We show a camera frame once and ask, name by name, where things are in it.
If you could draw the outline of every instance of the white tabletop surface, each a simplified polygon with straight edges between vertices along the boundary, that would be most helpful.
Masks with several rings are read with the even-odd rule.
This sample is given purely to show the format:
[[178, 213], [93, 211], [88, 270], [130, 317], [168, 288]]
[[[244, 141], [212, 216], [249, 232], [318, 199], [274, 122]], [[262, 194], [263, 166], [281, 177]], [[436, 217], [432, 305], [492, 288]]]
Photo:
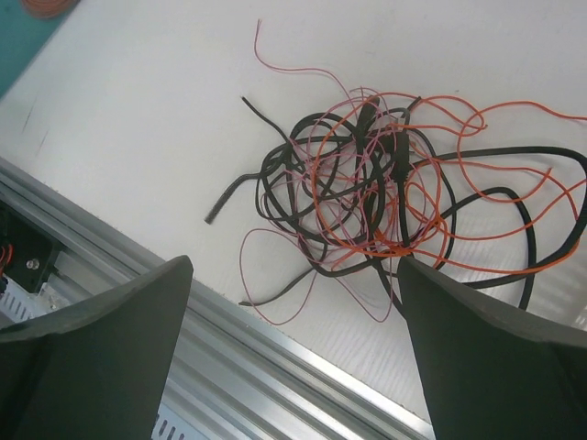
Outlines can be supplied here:
[[[587, 114], [587, 6], [579, 0], [83, 0], [0, 102], [0, 154], [161, 257], [188, 254], [198, 280], [242, 301], [240, 243], [251, 228], [267, 226], [254, 210], [254, 185], [240, 188], [212, 226], [203, 219], [226, 185], [256, 171], [280, 139], [239, 97], [286, 131], [344, 97], [326, 77], [260, 65], [252, 51], [258, 18], [265, 59], [330, 69], [348, 88], [457, 94], [479, 107], [527, 98]], [[487, 122], [494, 130], [466, 148], [543, 143], [587, 151], [585, 125], [535, 110], [506, 110]], [[438, 150], [454, 149], [431, 137]], [[568, 161], [523, 159], [542, 169], [563, 163], [553, 172], [567, 184], [583, 177]], [[474, 175], [481, 187], [512, 179]], [[536, 182], [526, 176], [510, 183], [523, 193]], [[457, 186], [460, 196], [471, 192]], [[550, 186], [528, 201], [534, 215], [558, 194]], [[582, 190], [574, 196], [580, 200]], [[486, 202], [464, 210], [460, 221], [465, 235], [520, 222], [512, 206]], [[537, 225], [539, 256], [571, 224], [563, 203], [548, 214]], [[521, 268], [525, 254], [522, 234], [483, 248], [458, 244], [454, 257]], [[581, 248], [539, 275], [529, 310], [572, 324], [587, 304], [586, 259]], [[260, 299], [306, 264], [273, 235], [253, 237], [246, 250], [246, 275]], [[308, 282], [265, 307], [267, 315], [291, 314]], [[374, 272], [349, 282], [382, 314], [385, 296]], [[520, 289], [491, 294], [514, 302]], [[318, 279], [304, 311], [280, 328], [427, 418], [406, 325], [396, 314], [375, 324], [334, 281]]]

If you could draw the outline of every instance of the metal frame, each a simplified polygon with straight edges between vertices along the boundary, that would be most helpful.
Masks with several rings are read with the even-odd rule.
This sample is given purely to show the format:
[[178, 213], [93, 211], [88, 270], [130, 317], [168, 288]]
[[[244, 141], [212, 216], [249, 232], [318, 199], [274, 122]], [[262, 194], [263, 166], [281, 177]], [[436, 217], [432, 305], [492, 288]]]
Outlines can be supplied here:
[[[102, 287], [163, 262], [3, 159], [0, 199], [66, 246], [59, 267], [65, 280], [79, 275], [79, 261], [99, 274], [94, 282]], [[223, 440], [434, 438], [429, 423], [197, 280], [163, 403], [208, 438]]]

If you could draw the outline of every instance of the screw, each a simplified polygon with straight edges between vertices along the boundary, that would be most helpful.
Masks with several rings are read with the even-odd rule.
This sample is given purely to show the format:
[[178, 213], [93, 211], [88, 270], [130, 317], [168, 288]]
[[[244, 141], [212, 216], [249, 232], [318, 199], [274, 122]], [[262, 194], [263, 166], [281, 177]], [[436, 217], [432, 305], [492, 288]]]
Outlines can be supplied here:
[[30, 259], [29, 261], [27, 261], [27, 269], [37, 270], [39, 267], [40, 267], [40, 262], [38, 259], [34, 258], [34, 259]]

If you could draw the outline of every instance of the teal surface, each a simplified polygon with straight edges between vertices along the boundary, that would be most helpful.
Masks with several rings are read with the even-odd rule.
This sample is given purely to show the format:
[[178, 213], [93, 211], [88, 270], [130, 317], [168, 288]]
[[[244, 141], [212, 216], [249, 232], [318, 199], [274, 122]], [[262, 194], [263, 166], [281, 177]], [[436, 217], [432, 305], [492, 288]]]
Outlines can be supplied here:
[[19, 0], [0, 0], [0, 99], [64, 18], [39, 20]]

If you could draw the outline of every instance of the brown round object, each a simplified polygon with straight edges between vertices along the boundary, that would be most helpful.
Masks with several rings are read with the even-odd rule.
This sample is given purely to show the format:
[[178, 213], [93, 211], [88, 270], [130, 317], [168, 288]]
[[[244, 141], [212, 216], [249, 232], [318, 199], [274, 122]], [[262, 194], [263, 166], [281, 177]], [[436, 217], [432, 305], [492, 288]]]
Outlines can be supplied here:
[[53, 18], [63, 14], [79, 0], [20, 0], [29, 14], [36, 18]]

